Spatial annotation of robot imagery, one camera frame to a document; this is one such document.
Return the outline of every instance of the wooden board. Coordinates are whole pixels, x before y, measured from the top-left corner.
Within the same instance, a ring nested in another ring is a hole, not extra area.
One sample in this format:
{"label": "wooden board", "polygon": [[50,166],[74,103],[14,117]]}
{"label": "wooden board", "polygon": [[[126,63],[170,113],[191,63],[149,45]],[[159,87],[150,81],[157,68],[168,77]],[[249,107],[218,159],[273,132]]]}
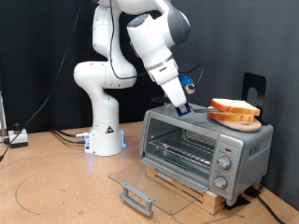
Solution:
{"label": "wooden board", "polygon": [[[137,212],[120,198],[121,185],[107,177],[140,160],[142,122],[120,126],[128,146],[111,157],[86,154],[83,145],[65,143],[50,132],[28,133],[29,146],[10,149],[0,162],[1,223],[178,224],[174,218],[185,224],[277,223],[257,198],[248,195],[244,198],[250,204],[224,208],[214,216],[195,204],[172,217],[155,206],[152,217]],[[5,150],[6,145],[1,144],[0,152]],[[299,223],[298,210],[270,190],[262,188],[260,196],[283,222]]]}
{"label": "wooden board", "polygon": [[206,193],[201,192],[203,195],[198,198],[200,191],[188,188],[186,184],[176,180],[172,176],[160,173],[151,166],[147,166],[147,176],[168,187],[191,202],[197,199],[194,204],[204,209],[211,215],[217,214],[224,207],[225,198],[210,191],[207,191]]}
{"label": "wooden board", "polygon": [[253,133],[257,132],[262,128],[262,124],[260,121],[255,119],[253,122],[246,121],[229,121],[229,120],[218,120],[215,119],[218,123],[235,130],[239,130],[241,132]]}

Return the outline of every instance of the table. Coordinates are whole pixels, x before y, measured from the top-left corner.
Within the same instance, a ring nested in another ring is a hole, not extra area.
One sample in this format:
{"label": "table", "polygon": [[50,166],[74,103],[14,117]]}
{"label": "table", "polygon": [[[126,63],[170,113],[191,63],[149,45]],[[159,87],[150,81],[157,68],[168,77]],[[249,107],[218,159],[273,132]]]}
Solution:
{"label": "table", "polygon": [[[257,200],[212,216],[190,205],[173,217],[153,206],[146,217],[121,198],[122,187],[109,179],[139,160],[142,122],[121,124],[128,147],[118,155],[87,154],[83,145],[53,133],[30,133],[29,147],[10,149],[0,163],[1,223],[277,223]],[[67,130],[86,132],[88,128]],[[1,154],[6,146],[0,146]],[[268,189],[261,197],[284,222],[299,223],[299,212]]]}

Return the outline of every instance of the cable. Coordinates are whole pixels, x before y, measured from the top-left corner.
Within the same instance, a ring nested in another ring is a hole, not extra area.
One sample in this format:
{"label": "cable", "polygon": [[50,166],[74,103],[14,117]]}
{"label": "cable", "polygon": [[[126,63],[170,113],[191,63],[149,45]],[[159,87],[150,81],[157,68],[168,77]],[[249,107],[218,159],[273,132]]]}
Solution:
{"label": "cable", "polygon": [[200,80],[202,79],[202,77],[203,77],[203,75],[204,75],[204,73],[205,73],[205,67],[204,67],[202,64],[198,64],[198,65],[201,65],[201,66],[202,66],[202,73],[200,74],[200,77],[198,78],[198,80],[197,80],[197,82],[196,82],[196,84],[195,84],[194,86],[192,86],[192,85],[189,85],[189,86],[188,86],[190,90],[193,90],[193,89],[195,89],[195,88],[198,86]]}
{"label": "cable", "polygon": [[63,138],[61,135],[59,135],[56,131],[52,130],[54,133],[56,133],[57,136],[59,136],[60,138],[64,139],[66,142],[69,142],[69,143],[75,143],[75,144],[85,144],[85,141],[77,141],[77,142],[73,142],[73,141],[70,141],[70,140],[67,140],[66,138]]}
{"label": "cable", "polygon": [[263,199],[258,195],[258,199],[261,201],[261,203],[268,209],[268,211],[271,213],[271,215],[279,222],[280,224],[285,224],[285,222],[281,221],[280,218],[273,212],[273,210],[269,207],[266,202],[263,201]]}
{"label": "cable", "polygon": [[[25,125],[22,127],[22,130],[25,129],[25,128],[27,127],[27,125],[30,123],[30,121],[31,121],[31,120],[36,116],[36,114],[38,114],[38,112],[45,106],[45,104],[48,102],[48,100],[49,100],[49,98],[50,98],[50,96],[51,96],[51,94],[52,94],[52,92],[53,92],[53,90],[54,90],[54,87],[55,87],[55,84],[56,84],[56,82],[57,82],[58,76],[60,75],[60,72],[61,72],[62,67],[63,67],[63,64],[64,64],[65,56],[66,56],[66,54],[67,54],[67,52],[69,51],[69,48],[70,48],[70,44],[71,44],[71,41],[72,41],[72,38],[73,38],[73,34],[74,34],[74,31],[75,31],[75,29],[76,29],[77,22],[78,22],[78,14],[79,14],[79,12],[81,11],[83,2],[84,2],[84,0],[81,0],[80,6],[79,6],[79,9],[78,9],[78,12],[77,12],[76,20],[75,20],[75,23],[74,23],[74,27],[73,27],[73,30],[72,30],[72,33],[71,33],[71,36],[70,36],[70,39],[69,39],[69,42],[68,42],[68,46],[67,46],[66,51],[65,51],[65,53],[64,53],[63,60],[62,60],[62,62],[61,62],[61,64],[60,64],[59,70],[58,70],[58,72],[57,72],[56,78],[55,78],[55,80],[54,80],[54,82],[53,82],[53,85],[52,85],[52,87],[51,87],[50,93],[49,93],[47,99],[45,100],[44,104],[43,104],[41,107],[39,107],[39,109],[37,109],[37,111],[34,113],[34,115],[33,115],[31,118],[28,119],[28,121],[27,121],[27,122],[25,123]],[[7,154],[7,151],[8,151],[8,149],[10,148],[11,144],[14,142],[14,140],[15,140],[19,135],[20,135],[20,133],[18,133],[18,134],[12,139],[12,141],[9,143],[9,145],[7,146],[6,151],[3,153],[2,156],[0,156],[0,162],[2,161],[2,159],[3,159],[3,158],[5,157],[5,155]]]}
{"label": "cable", "polygon": [[65,135],[65,136],[67,136],[67,137],[76,137],[75,134],[72,134],[72,133],[64,133],[63,131],[60,131],[59,129],[54,128],[54,127],[52,127],[52,128],[50,129],[50,131],[56,131],[56,132],[61,133],[61,134]]}
{"label": "cable", "polygon": [[192,70],[190,70],[190,71],[187,71],[187,72],[180,72],[180,71],[178,71],[178,72],[181,73],[181,74],[187,74],[187,73],[190,73],[190,72],[196,70],[196,68],[198,68],[199,66],[202,66],[202,65],[199,63],[199,64],[197,64],[197,65],[196,65]]}
{"label": "cable", "polygon": [[9,137],[5,138],[3,142],[4,142],[5,145],[9,145]]}
{"label": "cable", "polygon": [[114,36],[114,19],[113,19],[113,13],[112,13],[112,4],[111,4],[111,0],[110,1],[110,11],[111,11],[111,18],[112,18],[112,36],[111,36],[111,41],[110,41],[110,65],[111,65],[111,68],[112,68],[112,71],[113,71],[113,74],[116,78],[118,79],[130,79],[130,78],[134,78],[134,77],[141,77],[141,76],[144,76],[147,74],[146,73],[142,73],[140,75],[137,75],[137,76],[133,76],[133,77],[118,77],[114,71],[114,68],[113,68],[113,65],[112,65],[112,56],[111,56],[111,52],[112,52],[112,40],[113,40],[113,36]]}

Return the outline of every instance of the slice of bread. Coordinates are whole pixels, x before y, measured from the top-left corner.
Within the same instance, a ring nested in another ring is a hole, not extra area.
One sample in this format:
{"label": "slice of bread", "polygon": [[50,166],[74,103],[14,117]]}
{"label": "slice of bread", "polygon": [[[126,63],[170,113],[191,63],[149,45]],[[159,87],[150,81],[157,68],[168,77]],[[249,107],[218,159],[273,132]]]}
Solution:
{"label": "slice of bread", "polygon": [[212,119],[219,119],[219,120],[230,120],[230,121],[247,121],[247,122],[253,122],[254,116],[252,115],[241,115],[241,114],[235,114],[231,112],[225,112],[225,113],[208,113],[207,114]]}
{"label": "slice of bread", "polygon": [[245,101],[212,99],[211,105],[224,112],[231,112],[239,115],[260,116],[260,109],[248,104]]}

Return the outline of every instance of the control panel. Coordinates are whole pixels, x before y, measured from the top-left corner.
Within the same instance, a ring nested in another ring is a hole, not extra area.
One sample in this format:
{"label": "control panel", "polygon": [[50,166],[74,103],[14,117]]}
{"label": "control panel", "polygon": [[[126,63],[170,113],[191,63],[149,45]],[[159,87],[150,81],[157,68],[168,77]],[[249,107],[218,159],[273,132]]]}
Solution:
{"label": "control panel", "polygon": [[85,137],[85,152],[92,153],[91,149],[91,137],[88,135]]}
{"label": "control panel", "polygon": [[236,147],[220,144],[212,184],[223,196],[228,196],[230,193],[232,177],[236,169],[237,154],[238,149]]}

